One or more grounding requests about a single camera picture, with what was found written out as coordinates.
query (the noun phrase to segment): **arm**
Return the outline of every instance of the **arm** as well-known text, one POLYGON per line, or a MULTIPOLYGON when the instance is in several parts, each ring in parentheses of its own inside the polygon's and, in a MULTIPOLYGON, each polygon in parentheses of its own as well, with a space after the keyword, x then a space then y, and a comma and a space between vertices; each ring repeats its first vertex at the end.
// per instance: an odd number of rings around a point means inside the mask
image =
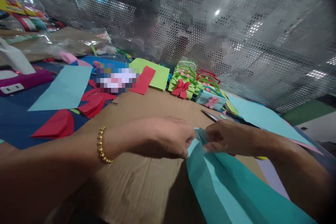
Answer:
MULTIPOLYGON (((103 149, 107 158, 116 158, 146 142, 155 142, 171 153, 186 157, 187 140, 195 138, 193 127, 174 118, 147 118, 129 125, 131 127, 106 129, 103 149)), ((40 222, 52 208, 106 165, 98 157, 98 132, 99 128, 88 134, 75 133, 2 160, 1 222, 40 222)))
POLYGON ((294 204, 320 221, 332 204, 334 184, 328 172, 304 149, 285 137, 229 120, 206 129, 206 152, 266 156, 294 204))

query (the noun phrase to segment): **right hand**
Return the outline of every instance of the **right hand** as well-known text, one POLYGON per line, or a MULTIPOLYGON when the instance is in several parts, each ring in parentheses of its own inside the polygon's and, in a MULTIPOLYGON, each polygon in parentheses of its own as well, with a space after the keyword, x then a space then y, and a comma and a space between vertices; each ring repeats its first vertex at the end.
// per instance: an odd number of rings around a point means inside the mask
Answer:
POLYGON ((219 120, 206 128, 208 143, 205 152, 226 152, 231 155, 267 156, 269 151, 279 148, 286 138, 269 131, 219 120))

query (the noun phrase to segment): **perforated metal screen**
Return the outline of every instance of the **perforated metal screen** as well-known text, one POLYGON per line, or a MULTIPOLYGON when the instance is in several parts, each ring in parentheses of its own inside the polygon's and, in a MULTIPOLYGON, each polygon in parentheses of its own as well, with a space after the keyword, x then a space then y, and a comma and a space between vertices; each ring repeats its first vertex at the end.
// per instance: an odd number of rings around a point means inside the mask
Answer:
POLYGON ((170 68, 193 61, 279 112, 336 91, 333 0, 39 1, 70 26, 105 27, 134 56, 170 68))

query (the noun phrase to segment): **beaded bracelet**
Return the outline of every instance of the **beaded bracelet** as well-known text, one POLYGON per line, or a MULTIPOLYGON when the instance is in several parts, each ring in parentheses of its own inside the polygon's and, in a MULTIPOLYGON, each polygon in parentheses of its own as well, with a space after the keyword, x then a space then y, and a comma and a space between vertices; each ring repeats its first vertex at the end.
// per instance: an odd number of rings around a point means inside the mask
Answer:
POLYGON ((97 140, 98 140, 98 153, 99 153, 99 158, 105 162, 105 163, 113 163, 114 159, 108 159, 107 157, 105 157, 105 153, 104 153, 104 150, 103 150, 103 142, 102 142, 102 139, 103 139, 103 134, 105 132, 105 130, 107 129, 106 126, 103 126, 100 130, 99 130, 99 133, 98 133, 98 137, 97 137, 97 140))

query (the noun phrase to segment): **blue paper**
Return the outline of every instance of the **blue paper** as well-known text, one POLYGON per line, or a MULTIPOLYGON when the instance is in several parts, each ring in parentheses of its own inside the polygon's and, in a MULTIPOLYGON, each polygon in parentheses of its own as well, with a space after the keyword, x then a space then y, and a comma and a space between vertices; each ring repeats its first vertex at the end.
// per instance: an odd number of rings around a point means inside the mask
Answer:
POLYGON ((314 146, 272 110, 230 94, 226 95, 246 122, 275 134, 314 146))
POLYGON ((219 101, 213 106, 213 110, 220 111, 223 105, 226 102, 226 99, 224 97, 212 94, 206 90, 201 89, 195 99, 195 102, 198 104, 205 105, 209 102, 209 100, 215 96, 215 98, 219 98, 219 101))
POLYGON ((88 84, 91 67, 66 65, 28 111, 77 108, 88 84))
MULTIPOLYGON (((81 58, 81 60, 89 63, 91 66, 93 65, 94 61, 98 61, 99 63, 104 64, 104 67, 108 67, 107 64, 113 64, 113 66, 118 69, 118 68, 128 68, 128 64, 124 63, 124 62, 119 62, 119 61, 113 61, 110 59, 105 59, 105 58, 101 58, 101 57, 96 57, 96 56, 85 56, 83 58, 81 58)), ((72 63, 71 65, 78 65, 77 61, 72 63)), ((97 69, 95 67, 93 67, 91 69, 92 73, 96 73, 97 69)))
POLYGON ((316 223, 226 153, 203 151, 206 132, 196 129, 188 149, 188 176, 207 223, 316 223))

